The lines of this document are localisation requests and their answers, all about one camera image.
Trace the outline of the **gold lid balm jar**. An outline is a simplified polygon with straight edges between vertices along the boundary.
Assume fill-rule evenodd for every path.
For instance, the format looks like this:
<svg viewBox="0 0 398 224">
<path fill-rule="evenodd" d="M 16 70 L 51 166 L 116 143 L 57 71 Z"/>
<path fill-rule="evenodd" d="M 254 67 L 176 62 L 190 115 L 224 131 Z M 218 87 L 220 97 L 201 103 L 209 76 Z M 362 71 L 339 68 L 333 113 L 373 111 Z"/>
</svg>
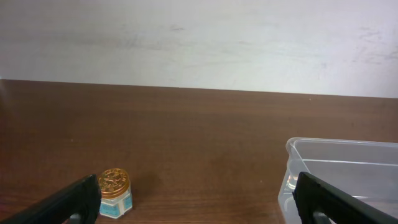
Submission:
<svg viewBox="0 0 398 224">
<path fill-rule="evenodd" d="M 132 209 L 131 181 L 124 169 L 113 168 L 98 177 L 101 190 L 99 213 L 109 218 L 120 218 Z"/>
</svg>

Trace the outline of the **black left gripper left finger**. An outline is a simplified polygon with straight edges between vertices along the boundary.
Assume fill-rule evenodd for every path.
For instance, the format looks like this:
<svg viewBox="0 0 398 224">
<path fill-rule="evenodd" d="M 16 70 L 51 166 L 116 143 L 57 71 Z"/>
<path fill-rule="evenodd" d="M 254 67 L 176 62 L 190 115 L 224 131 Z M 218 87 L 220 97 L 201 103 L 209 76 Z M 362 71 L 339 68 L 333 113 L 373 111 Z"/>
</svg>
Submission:
<svg viewBox="0 0 398 224">
<path fill-rule="evenodd" d="M 91 174 L 1 221 L 1 224 L 94 223 L 100 214 L 100 205 L 98 179 Z"/>
</svg>

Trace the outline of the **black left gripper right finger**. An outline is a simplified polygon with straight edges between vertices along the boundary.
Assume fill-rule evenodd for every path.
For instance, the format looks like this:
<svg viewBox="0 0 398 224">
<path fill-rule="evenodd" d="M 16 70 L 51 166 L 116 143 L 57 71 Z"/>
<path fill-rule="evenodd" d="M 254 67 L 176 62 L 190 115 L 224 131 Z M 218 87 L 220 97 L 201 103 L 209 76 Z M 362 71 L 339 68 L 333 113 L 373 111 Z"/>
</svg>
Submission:
<svg viewBox="0 0 398 224">
<path fill-rule="evenodd" d="M 397 224 L 397 219 L 352 197 L 308 172 L 298 175 L 293 197 L 304 224 Z"/>
</svg>

